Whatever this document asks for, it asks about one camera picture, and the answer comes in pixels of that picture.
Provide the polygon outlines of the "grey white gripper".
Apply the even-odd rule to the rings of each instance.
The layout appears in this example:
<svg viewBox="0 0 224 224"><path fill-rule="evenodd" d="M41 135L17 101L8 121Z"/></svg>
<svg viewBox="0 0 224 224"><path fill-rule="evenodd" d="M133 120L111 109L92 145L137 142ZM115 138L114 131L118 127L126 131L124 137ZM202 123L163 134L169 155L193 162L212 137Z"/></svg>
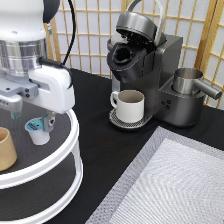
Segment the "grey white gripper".
<svg viewBox="0 0 224 224"><path fill-rule="evenodd" d="M50 133L54 129L56 113L64 114L75 104L71 82L66 69L45 65L29 70L25 77L1 72L0 108L9 111L12 119L21 117L24 102L50 110L41 117L43 130Z"/></svg>

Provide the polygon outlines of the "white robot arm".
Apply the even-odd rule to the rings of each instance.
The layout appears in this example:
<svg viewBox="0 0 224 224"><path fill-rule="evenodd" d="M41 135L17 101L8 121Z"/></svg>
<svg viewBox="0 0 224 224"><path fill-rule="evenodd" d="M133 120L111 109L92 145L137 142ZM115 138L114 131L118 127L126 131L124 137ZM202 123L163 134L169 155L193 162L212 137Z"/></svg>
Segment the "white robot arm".
<svg viewBox="0 0 224 224"><path fill-rule="evenodd" d="M75 104L70 70L47 53L49 22L59 5L60 0L0 0L0 108L14 119L25 102L46 109L45 132Z"/></svg>

